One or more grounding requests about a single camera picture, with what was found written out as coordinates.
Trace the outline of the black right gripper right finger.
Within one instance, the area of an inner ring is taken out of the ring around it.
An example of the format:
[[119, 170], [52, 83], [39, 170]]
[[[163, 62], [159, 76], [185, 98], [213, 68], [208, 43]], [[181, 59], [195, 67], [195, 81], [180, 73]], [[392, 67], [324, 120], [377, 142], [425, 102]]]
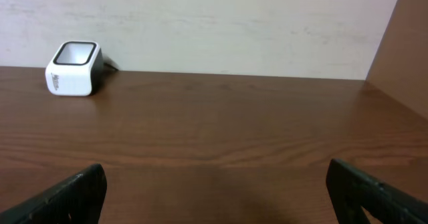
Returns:
[[340, 224], [369, 223], [368, 211], [381, 223], [427, 224], [427, 203], [333, 158], [326, 187]]

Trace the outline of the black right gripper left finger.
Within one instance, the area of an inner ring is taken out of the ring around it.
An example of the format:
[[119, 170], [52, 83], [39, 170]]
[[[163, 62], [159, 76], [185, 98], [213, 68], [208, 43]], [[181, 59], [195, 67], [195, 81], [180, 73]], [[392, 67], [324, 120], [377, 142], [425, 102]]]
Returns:
[[104, 169], [101, 164], [93, 164], [2, 212], [1, 222], [97, 224], [106, 190]]

